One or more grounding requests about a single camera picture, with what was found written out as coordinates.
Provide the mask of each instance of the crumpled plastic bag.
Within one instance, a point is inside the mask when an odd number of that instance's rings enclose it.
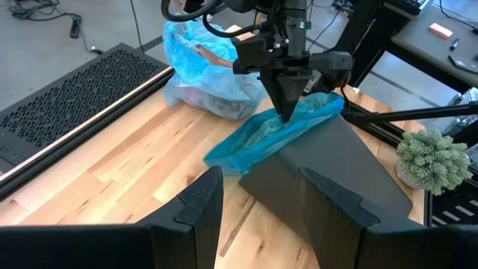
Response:
[[[164,53],[176,71],[164,87],[169,106],[183,100],[239,120],[252,115],[267,95],[257,74],[232,73],[232,63],[238,58],[234,45],[230,39],[211,34],[202,22],[166,22]]]
[[[344,100],[335,93],[314,93],[299,102],[291,119],[283,123],[272,108],[252,116],[239,129],[217,144],[204,162],[219,165],[225,176],[245,175],[253,164],[277,152],[317,124],[338,115]]]

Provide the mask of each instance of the marker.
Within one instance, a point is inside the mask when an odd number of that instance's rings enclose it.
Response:
[[[458,46],[458,42],[460,41],[459,38],[455,39],[455,41],[453,41],[453,45],[450,47],[450,51],[454,51],[456,49],[456,47]]]

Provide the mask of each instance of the wooden table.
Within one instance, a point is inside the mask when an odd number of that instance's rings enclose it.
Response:
[[[369,96],[346,93],[371,111],[390,111]],[[266,100],[258,111],[270,107]],[[1,202],[0,225],[134,223],[203,173],[202,157],[241,123],[184,103],[168,108],[159,90]],[[397,180],[395,150],[354,130]],[[216,268],[317,268],[311,248],[238,180],[224,181]],[[423,191],[397,182],[414,203],[410,218],[423,222]]]

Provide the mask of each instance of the concrete floor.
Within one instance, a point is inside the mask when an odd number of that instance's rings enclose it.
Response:
[[[331,0],[315,0],[328,5]],[[143,43],[162,35],[164,18],[160,12],[161,0],[134,0]],[[478,2],[474,0],[443,0],[445,8],[478,21]],[[30,22],[14,19],[0,4],[0,72],[3,88],[0,91],[0,109],[26,97],[69,71],[93,59],[85,52],[81,41],[69,38],[71,19],[63,17],[49,22]],[[138,47],[134,18],[128,0],[63,0],[59,9],[82,16],[82,29],[88,46],[108,50],[118,43]],[[315,7],[312,29],[307,35],[315,39],[332,20],[336,10]],[[238,14],[224,10],[214,16],[214,23],[223,28],[252,24],[253,14]],[[347,24],[339,15],[334,24],[320,37],[322,47],[332,47]],[[313,52],[323,49],[313,46]],[[150,49],[148,55],[166,62],[162,44]],[[456,92],[400,59],[385,53],[373,72],[364,80],[360,90],[395,110],[428,108],[446,105]],[[452,119],[424,121],[429,129],[442,129]]]

